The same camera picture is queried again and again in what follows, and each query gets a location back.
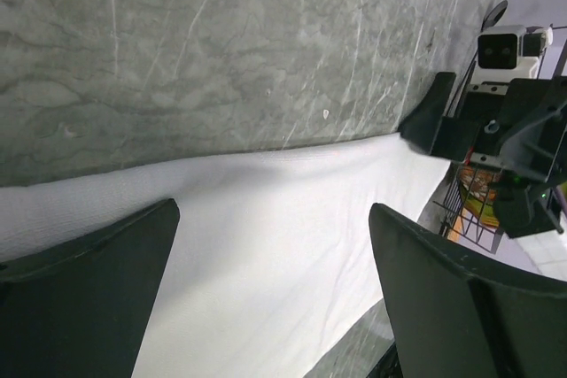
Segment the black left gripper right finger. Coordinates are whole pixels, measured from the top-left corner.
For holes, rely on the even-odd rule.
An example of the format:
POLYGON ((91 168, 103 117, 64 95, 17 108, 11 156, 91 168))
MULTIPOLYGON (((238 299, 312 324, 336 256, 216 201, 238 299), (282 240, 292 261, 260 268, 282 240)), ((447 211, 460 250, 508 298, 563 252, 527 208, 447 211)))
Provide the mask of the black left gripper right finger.
POLYGON ((385 204, 371 245, 394 345, 375 377, 564 377, 566 284, 452 243, 385 204))

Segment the white cloth napkin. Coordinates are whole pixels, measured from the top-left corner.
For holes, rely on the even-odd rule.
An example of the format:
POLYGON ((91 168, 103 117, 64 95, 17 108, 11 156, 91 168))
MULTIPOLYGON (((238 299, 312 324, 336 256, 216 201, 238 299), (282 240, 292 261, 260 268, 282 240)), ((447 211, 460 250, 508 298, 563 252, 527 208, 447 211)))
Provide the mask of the white cloth napkin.
POLYGON ((387 135, 4 188, 1 256, 173 198, 180 221, 135 376, 301 377, 382 298, 371 206, 416 219, 447 169, 387 135))

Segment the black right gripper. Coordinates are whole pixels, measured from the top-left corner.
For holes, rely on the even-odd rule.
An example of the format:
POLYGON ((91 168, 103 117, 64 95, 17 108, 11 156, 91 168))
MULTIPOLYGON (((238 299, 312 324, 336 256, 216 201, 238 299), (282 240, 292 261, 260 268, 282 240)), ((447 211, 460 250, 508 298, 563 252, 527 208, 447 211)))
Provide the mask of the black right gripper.
POLYGON ((470 84, 453 116, 445 113, 456 74, 435 75, 398 132, 415 150, 501 173, 496 228, 510 238, 562 229, 555 189, 566 181, 566 79, 516 78, 470 84))

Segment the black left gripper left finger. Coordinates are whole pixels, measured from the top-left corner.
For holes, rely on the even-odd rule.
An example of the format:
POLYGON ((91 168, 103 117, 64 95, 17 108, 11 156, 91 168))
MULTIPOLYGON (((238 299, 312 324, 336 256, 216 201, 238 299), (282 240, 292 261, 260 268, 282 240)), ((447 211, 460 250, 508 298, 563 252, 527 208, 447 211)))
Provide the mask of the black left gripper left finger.
POLYGON ((1 265, 3 377, 129 377, 180 212, 167 199, 1 265))

